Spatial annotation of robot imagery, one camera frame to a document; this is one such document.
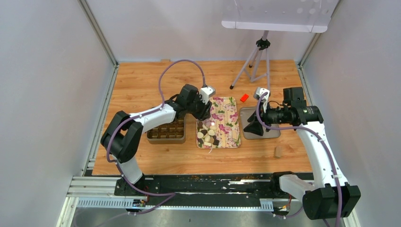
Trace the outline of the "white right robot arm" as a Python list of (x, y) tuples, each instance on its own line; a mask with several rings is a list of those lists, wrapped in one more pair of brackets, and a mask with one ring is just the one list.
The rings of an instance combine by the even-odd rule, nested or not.
[(310, 220), (347, 218), (361, 197), (341, 171), (327, 141), (323, 116), (317, 106), (308, 105), (302, 87), (283, 90), (281, 106), (269, 104), (270, 91), (258, 87), (257, 106), (244, 131), (262, 136), (269, 131), (294, 130), (301, 139), (313, 171), (314, 184), (290, 171), (272, 175), (270, 191), (275, 197), (286, 193), (302, 202)]

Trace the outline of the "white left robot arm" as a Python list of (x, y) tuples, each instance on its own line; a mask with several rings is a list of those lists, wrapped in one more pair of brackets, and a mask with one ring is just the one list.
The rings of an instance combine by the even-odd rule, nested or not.
[(193, 85), (186, 84), (179, 94), (156, 107), (131, 114), (119, 111), (114, 115), (101, 137), (100, 144), (106, 149), (108, 161), (115, 163), (128, 181), (126, 188), (131, 194), (140, 195), (145, 189), (145, 183), (141, 180), (143, 172), (135, 158), (141, 136), (153, 128), (172, 123), (187, 114), (191, 114), (199, 121), (210, 118), (212, 107), (210, 98), (215, 93), (215, 89), (211, 86), (197, 89)]

